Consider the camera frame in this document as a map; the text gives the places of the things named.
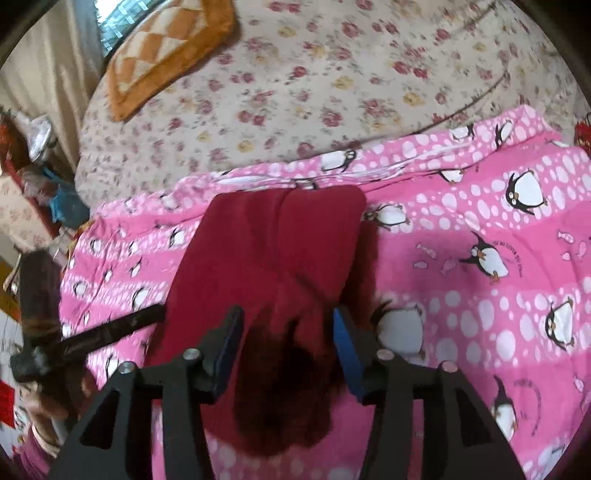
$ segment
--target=bedding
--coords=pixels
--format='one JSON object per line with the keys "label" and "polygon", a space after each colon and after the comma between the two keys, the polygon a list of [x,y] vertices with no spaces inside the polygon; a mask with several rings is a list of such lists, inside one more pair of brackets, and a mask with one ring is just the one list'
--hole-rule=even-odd
{"label": "bedding", "polygon": [[126,123],[111,118],[102,79],[76,172],[91,208],[189,174],[305,160],[521,103],[572,139],[576,116],[587,113],[560,55],[509,0],[234,6],[239,31],[228,45]]}
{"label": "bedding", "polygon": [[[343,184],[362,189],[364,218],[380,227],[373,317],[382,344],[421,365],[457,362],[527,478],[544,478],[591,401],[591,169],[529,106],[365,150],[198,174],[104,204],[63,278],[66,333],[164,301],[215,195]],[[121,361],[143,365],[150,337],[143,330],[91,355],[99,384]],[[352,480],[371,415],[343,394],[329,435],[271,459],[208,434],[216,477]],[[163,478],[160,420],[155,412],[155,478]],[[419,477],[413,457],[409,478]]]}

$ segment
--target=window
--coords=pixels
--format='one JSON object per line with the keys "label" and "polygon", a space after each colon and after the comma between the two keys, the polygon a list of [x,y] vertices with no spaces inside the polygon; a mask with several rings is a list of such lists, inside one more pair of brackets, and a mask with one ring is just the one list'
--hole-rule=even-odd
{"label": "window", "polygon": [[100,40],[107,56],[148,11],[163,0],[95,0]]}

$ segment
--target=red cloth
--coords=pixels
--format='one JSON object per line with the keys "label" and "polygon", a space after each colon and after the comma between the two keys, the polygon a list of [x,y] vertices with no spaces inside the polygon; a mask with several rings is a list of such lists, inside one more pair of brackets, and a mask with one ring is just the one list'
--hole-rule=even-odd
{"label": "red cloth", "polygon": [[[204,215],[147,364],[197,345],[231,305],[242,306],[245,334],[229,388],[202,407],[205,428],[238,450],[276,455],[328,433],[342,385],[332,311],[346,291],[356,317],[368,318],[374,293],[375,230],[362,228],[365,206],[352,186],[279,189],[219,195]],[[354,262],[356,247],[363,255]]]}

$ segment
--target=red paper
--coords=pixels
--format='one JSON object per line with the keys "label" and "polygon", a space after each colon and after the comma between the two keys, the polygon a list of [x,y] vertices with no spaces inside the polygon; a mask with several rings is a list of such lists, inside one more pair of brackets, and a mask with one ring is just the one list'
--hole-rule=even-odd
{"label": "red paper", "polygon": [[14,388],[0,381],[0,421],[14,428]]}

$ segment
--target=pink blanket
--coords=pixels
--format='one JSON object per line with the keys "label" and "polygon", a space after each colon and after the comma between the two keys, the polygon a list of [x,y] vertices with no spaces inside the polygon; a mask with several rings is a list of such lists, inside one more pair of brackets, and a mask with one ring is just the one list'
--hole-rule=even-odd
{"label": "pink blanket", "polygon": [[[591,171],[579,148],[527,106],[454,131],[387,141],[290,164],[181,180],[172,192],[103,205],[62,283],[68,331],[166,298],[214,195],[238,189],[355,184],[380,229],[376,333],[409,361],[456,361],[490,405],[527,477],[543,478],[591,400]],[[149,331],[90,356],[100,384],[142,365]],[[222,480],[352,480],[371,409],[343,395],[333,431],[312,450],[252,459],[208,436]],[[154,416],[155,477],[163,475]],[[421,441],[417,421],[413,442]],[[420,458],[410,479],[418,478]]]}

